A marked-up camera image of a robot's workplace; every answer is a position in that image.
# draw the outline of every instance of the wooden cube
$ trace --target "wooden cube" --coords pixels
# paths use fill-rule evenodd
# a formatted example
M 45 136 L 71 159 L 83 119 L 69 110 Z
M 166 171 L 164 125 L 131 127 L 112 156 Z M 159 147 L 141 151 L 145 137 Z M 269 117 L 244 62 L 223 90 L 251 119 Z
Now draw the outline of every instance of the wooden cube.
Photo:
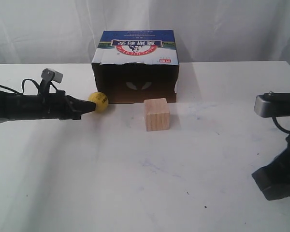
M 170 109 L 165 98 L 144 101 L 147 131 L 161 131 L 170 128 Z

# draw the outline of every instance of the white table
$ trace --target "white table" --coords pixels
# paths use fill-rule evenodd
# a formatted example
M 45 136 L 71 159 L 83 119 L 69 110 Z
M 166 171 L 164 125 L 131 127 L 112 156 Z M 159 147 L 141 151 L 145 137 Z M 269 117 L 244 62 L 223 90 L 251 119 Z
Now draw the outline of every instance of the white table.
M 0 65 L 0 84 L 46 67 L 69 95 L 96 91 L 90 64 Z M 0 232 L 290 232 L 290 198 L 251 177 L 286 147 L 253 111 L 270 90 L 290 91 L 286 62 L 182 63 L 170 130 L 147 132 L 142 104 L 0 124 Z

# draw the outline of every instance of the white backdrop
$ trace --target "white backdrop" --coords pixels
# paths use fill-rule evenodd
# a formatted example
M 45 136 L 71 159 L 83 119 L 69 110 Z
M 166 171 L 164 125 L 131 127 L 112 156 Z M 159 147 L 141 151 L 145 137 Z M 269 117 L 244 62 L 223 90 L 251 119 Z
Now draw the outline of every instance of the white backdrop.
M 174 29 L 181 62 L 290 64 L 290 0 L 0 0 L 0 63 L 88 63 L 124 29 Z

